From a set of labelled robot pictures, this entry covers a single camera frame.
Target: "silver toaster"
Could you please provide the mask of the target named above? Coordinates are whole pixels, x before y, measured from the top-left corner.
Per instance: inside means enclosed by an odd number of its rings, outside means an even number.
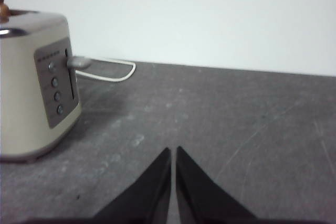
[[[81,113],[67,20],[12,10],[2,20],[1,160],[51,150]]]

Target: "power cord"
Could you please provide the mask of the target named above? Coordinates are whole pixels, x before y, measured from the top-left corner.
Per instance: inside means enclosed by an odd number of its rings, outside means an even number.
[[[83,71],[79,71],[79,70],[76,70],[76,74],[78,74],[79,76],[84,76],[84,77],[87,77],[87,78],[90,78],[90,79],[99,80],[99,81],[121,82],[121,81],[124,81],[124,80],[127,80],[128,78],[130,78],[133,75],[133,73],[135,71],[135,68],[136,68],[135,63],[131,62],[131,61],[115,60],[115,59],[109,59],[109,58],[91,58],[91,59],[92,60],[96,60],[96,61],[104,61],[104,62],[110,62],[110,63],[130,65],[130,66],[132,66],[132,69],[124,77],[120,77],[120,78],[111,78],[111,77],[98,76],[96,74],[87,73],[87,72],[83,72]]]

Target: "toaster slot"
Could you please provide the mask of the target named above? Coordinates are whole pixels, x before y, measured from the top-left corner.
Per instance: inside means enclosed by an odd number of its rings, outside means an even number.
[[[65,49],[65,57],[68,58],[68,49]],[[71,88],[71,94],[72,94],[72,99],[75,99],[75,94],[74,94],[74,86],[73,86],[73,83],[72,83],[72,73],[71,72],[74,72],[73,69],[68,69],[68,73],[69,73],[69,80],[70,80],[70,88]]]

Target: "concrete surface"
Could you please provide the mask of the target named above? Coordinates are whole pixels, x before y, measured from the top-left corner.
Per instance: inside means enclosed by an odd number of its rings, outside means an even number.
[[[1,223],[90,217],[179,145],[259,217],[336,223],[336,78],[139,63],[122,83],[78,82],[83,113],[64,140],[1,164]]]

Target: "toaster button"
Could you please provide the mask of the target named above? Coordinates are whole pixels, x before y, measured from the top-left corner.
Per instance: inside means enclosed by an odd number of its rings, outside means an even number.
[[[55,94],[54,94],[54,100],[56,102],[58,102],[59,100],[61,100],[61,93],[59,91],[57,91]]]
[[[49,63],[48,70],[51,73],[55,73],[55,71],[56,71],[56,65],[55,65],[55,63],[53,61],[51,63]]]
[[[58,86],[58,79],[56,77],[54,77],[52,80],[51,80],[51,85],[55,88]]]
[[[62,115],[63,114],[63,106],[62,104],[57,106],[57,114]]]

